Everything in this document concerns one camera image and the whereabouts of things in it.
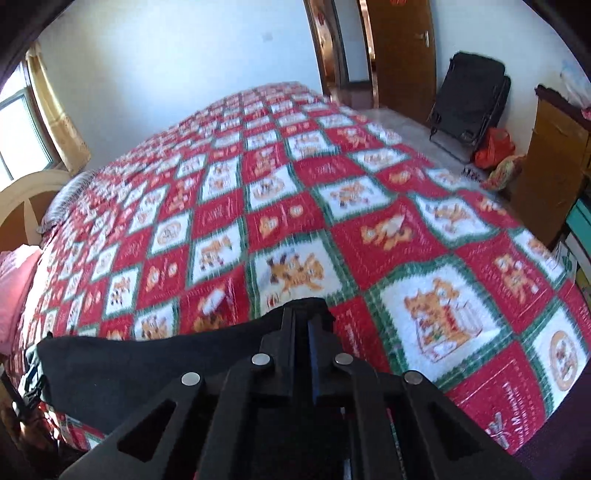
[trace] bedspread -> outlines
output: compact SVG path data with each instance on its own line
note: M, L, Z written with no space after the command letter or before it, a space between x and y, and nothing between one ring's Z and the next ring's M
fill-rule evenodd
M35 289L15 380L47 332L158 339L323 297L348 352L422 372L510 452L591 340L577 288L499 203L296 83L225 98L103 168L48 239ZM102 438L52 417L78 448Z

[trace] yellow curtain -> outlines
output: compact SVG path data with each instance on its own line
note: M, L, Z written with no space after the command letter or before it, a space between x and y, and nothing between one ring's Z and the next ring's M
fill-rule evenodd
M89 162L90 151L51 88L37 42L27 52L27 66L43 121L62 162L73 176Z

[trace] plastic bag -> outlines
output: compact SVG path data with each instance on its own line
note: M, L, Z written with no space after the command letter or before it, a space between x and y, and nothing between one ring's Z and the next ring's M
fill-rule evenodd
M509 132L503 128L489 128L483 146L474 156L474 163L479 168L496 167L501 161L515 152L515 144Z
M564 61L560 78L566 88L566 99L580 109L591 106L591 82L578 64Z

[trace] white wall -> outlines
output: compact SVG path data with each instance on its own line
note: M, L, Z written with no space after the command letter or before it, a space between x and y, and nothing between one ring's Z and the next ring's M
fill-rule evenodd
M242 89L322 91L303 0L76 0L39 41L89 168Z
M501 126L520 153L528 150L542 83L564 96L563 60L576 59L558 34L522 0L431 0L437 49L437 80L445 78L449 59L468 51L502 61L511 77L511 93Z
M335 0L350 82L369 80L368 51L358 0Z

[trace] wooden headboard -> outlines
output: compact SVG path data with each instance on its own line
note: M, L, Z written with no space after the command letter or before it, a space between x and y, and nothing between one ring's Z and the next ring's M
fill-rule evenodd
M39 245L37 227L51 201L72 178L63 170L43 170L13 182L0 192L0 251Z

